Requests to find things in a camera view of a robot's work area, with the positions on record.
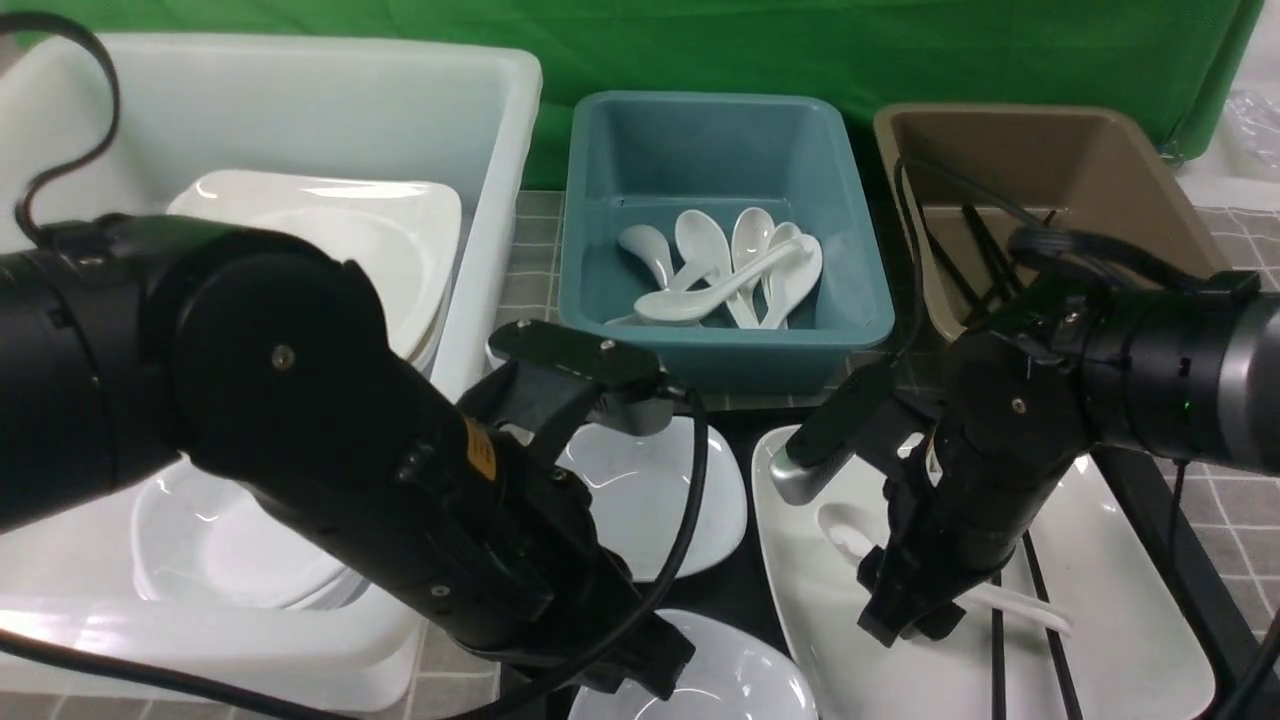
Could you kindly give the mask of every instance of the rectangular white plate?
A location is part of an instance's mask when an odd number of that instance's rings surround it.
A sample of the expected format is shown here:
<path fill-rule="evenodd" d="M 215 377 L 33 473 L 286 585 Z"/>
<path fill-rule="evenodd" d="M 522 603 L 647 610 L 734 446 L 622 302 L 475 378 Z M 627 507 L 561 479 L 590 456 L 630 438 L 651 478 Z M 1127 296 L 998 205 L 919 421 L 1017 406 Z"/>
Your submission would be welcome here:
<path fill-rule="evenodd" d="M 884 648 L 858 628 L 868 592 L 815 519 L 824 502 L 886 511 L 884 477 L 850 461 L 809 505 L 792 507 L 769 460 L 795 432 L 765 434 L 751 457 L 760 550 L 787 647 L 824 720 L 991 717 L 991 612 L 969 614 L 941 642 Z M 1050 598 L 1074 620 L 1064 638 L 1089 720 L 1181 720 L 1213 698 L 1212 667 L 1097 466 L 1076 461 L 1032 527 Z M 1034 594 L 1021 551 L 1004 584 Z M 1066 717 L 1044 632 L 1005 616 L 1010 720 Z"/>

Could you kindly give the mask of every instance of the robotic arm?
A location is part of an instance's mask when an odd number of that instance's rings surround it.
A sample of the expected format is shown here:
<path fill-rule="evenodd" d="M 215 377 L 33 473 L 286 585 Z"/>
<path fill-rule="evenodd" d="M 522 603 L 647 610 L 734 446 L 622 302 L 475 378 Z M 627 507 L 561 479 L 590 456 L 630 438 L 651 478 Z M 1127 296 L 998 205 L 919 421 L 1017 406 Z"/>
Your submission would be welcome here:
<path fill-rule="evenodd" d="M 41 229 L 0 256 L 0 532 L 123 489 L 179 452 L 472 653 L 536 676 L 640 606 L 556 468 L 590 419 L 652 434 L 657 359 L 544 323 L 499 331 L 457 406 L 388 350 L 352 263 L 177 217 Z M 535 430 L 525 447 L 503 424 Z M 576 682 L 669 697 L 692 646 L 648 614 Z"/>
<path fill-rule="evenodd" d="M 858 623 L 886 647 L 913 630 L 946 637 L 963 616 L 952 601 L 1005 566 L 1093 447 L 1280 471 L 1280 295 L 1261 292 L 1256 273 L 1199 281 L 1038 223 L 1010 251 L 1042 274 L 946 351 L 945 406 L 895 392 L 886 360 L 855 373 L 773 460 L 792 505 L 852 454 L 884 473 L 891 537 L 859 568 L 872 596 Z M 1096 258 L 1165 287 L 1098 273 Z M 925 439 L 900 460 L 913 433 Z"/>

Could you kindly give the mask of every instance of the beige plastic bin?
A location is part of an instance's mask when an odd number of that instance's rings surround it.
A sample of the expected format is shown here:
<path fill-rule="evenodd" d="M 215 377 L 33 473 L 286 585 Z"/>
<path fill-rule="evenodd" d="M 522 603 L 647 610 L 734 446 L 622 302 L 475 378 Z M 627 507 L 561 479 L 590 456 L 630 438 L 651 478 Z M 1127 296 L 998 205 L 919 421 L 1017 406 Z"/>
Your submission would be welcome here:
<path fill-rule="evenodd" d="M 1229 269 L 1147 137 L 1119 113 L 1036 105 L 891 105 L 876 115 L 874 129 L 891 187 L 893 165 L 906 152 L 1039 217 L 1056 211 L 1053 227 L 1125 240 L 1196 275 Z M 975 206 L 1001 249 L 1018 223 L 919 168 L 908 167 L 906 193 L 913 206 L 897 210 L 904 223 L 915 224 L 920 238 L 925 305 L 938 333 L 952 341 L 964 332 L 970 305 L 933 256 L 914 199 L 924 208 L 938 245 L 978 295 L 991 287 L 992 278 L 961 206 Z M 1028 281 L 1034 273 L 1020 269 L 1019 277 Z"/>

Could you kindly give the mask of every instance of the screw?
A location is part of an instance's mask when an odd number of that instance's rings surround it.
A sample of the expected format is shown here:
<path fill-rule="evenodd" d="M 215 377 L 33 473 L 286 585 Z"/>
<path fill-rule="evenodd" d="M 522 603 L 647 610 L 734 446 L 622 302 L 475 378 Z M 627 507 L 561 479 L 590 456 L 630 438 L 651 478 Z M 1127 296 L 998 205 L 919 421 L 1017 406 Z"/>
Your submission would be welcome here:
<path fill-rule="evenodd" d="M 294 360 L 297 356 L 288 345 L 276 345 L 275 350 L 271 351 L 271 366 L 282 373 L 292 368 Z"/>

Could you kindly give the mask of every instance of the white plate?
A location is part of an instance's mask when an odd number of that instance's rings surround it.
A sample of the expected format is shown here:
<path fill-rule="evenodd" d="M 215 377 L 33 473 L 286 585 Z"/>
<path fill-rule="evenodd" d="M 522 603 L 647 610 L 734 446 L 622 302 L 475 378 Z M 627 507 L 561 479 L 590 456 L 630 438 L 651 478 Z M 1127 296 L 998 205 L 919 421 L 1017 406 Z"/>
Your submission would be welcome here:
<path fill-rule="evenodd" d="M 671 700 L 631 680 L 614 694 L 582 689 L 568 720 L 817 720 L 813 692 L 791 660 L 751 635 L 684 610 L 659 610 L 694 647 Z"/>
<path fill-rule="evenodd" d="M 760 439 L 751 489 L 773 602 L 823 719 L 989 719 L 989 611 L 968 609 L 938 643 L 900 639 L 887 650 L 860 630 L 868 592 L 815 515 L 826 502 L 883 515 L 884 477 L 855 457 L 812 503 L 792 507 L 769 480 L 769 460 L 792 432 L 780 428 Z M 1092 461 L 1068 471 L 1032 536 L 1050 598 L 1075 620 L 1062 642 L 1084 716 L 1197 717 L 1213 698 L 1212 667 Z M 1021 551 L 1002 579 L 1034 593 Z M 1011 720 L 1065 716 L 1041 628 L 1006 615 L 1005 659 Z"/>
<path fill-rule="evenodd" d="M 440 301 L 442 306 L 448 307 L 449 295 L 453 293 L 453 278 L 448 278 L 444 283 L 444 299 Z M 438 314 L 435 319 L 431 320 L 431 327 L 426 331 L 426 337 L 422 338 L 421 345 L 410 356 L 410 363 L 413 369 L 425 373 L 428 368 L 431 366 L 431 360 L 435 360 L 435 354 L 440 350 L 440 337 L 444 336 L 444 315 Z"/>
<path fill-rule="evenodd" d="M 559 465 L 577 473 L 591 491 L 591 518 L 600 544 L 621 555 L 637 582 L 658 577 L 676 542 L 692 462 L 690 418 L 673 418 L 660 433 L 643 438 L 584 425 L 559 457 Z M 710 428 L 701 515 L 676 577 L 699 573 L 724 560 L 745 533 L 742 473 L 724 436 Z"/>
<path fill-rule="evenodd" d="M 248 492 L 183 460 L 157 473 L 129 520 L 145 600 L 297 605 L 346 569 L 268 515 Z"/>
<path fill-rule="evenodd" d="M 250 170 L 210 173 L 168 211 L 285 232 L 355 260 L 383 301 L 392 350 L 406 359 L 440 307 L 462 228 L 462 202 L 448 186 Z"/>
<path fill-rule="evenodd" d="M 288 610 L 333 610 L 346 605 L 369 580 L 351 569 L 344 569 L 325 587 L 289 605 Z"/>

